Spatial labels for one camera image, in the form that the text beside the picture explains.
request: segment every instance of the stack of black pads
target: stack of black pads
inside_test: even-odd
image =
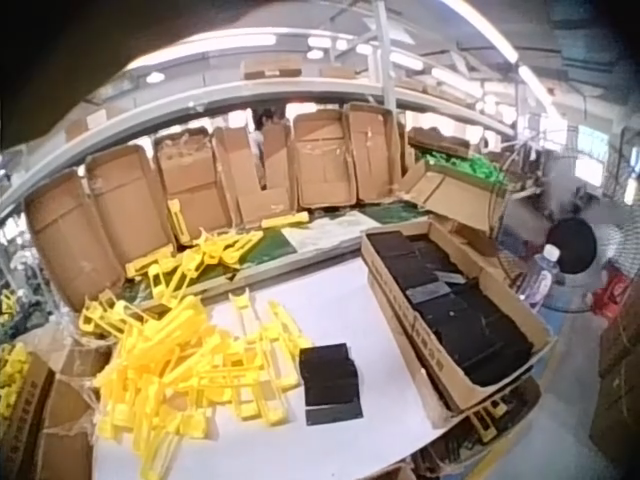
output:
[[[307,425],[362,418],[358,370],[347,345],[324,345],[300,350]]]
[[[474,384],[498,383],[531,358],[533,345],[526,335],[428,237],[395,231],[367,238],[414,310]]]

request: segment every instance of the factory floor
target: factory floor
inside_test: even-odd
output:
[[[598,395],[600,332],[605,321],[591,314],[543,312],[558,333],[544,373],[544,395],[513,441],[492,452],[467,478],[490,480],[606,480],[613,467],[589,440]]]

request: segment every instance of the black fan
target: black fan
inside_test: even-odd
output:
[[[588,311],[592,292],[604,286],[605,272],[611,266],[628,277],[640,268],[640,205],[622,201],[627,182],[619,181],[632,174],[629,160],[608,156],[619,158],[620,163],[615,169],[617,175],[611,175],[616,178],[602,172],[604,188],[578,174],[589,177],[592,172],[581,171],[584,165],[605,165],[608,159],[577,148],[564,147],[561,152],[532,149],[529,139],[516,144],[503,165],[503,170],[512,171],[514,162],[518,162],[516,170],[523,178],[521,191],[504,200],[496,194],[490,203],[492,236],[500,247],[498,258],[516,285],[531,257],[542,251],[544,244],[558,247],[560,275],[545,308]],[[622,165],[626,175],[620,175]]]

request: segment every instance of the white table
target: white table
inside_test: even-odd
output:
[[[361,259],[349,260],[253,292],[256,311],[277,300],[315,345],[346,342],[360,375],[364,418],[308,427],[302,388],[287,395],[289,423],[267,427],[241,422],[219,408],[218,438],[183,440],[169,479],[353,480],[396,462],[444,433],[427,418],[398,345],[367,283]],[[212,321],[237,331],[228,302]],[[138,479],[139,461],[129,439],[98,440],[95,480]]]

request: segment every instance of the plastic water bottle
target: plastic water bottle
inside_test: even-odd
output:
[[[538,311],[551,290],[553,279],[559,271],[556,263],[559,257],[558,247],[548,243],[544,246],[542,253],[534,256],[529,264],[529,271],[518,290],[518,296],[534,312]]]

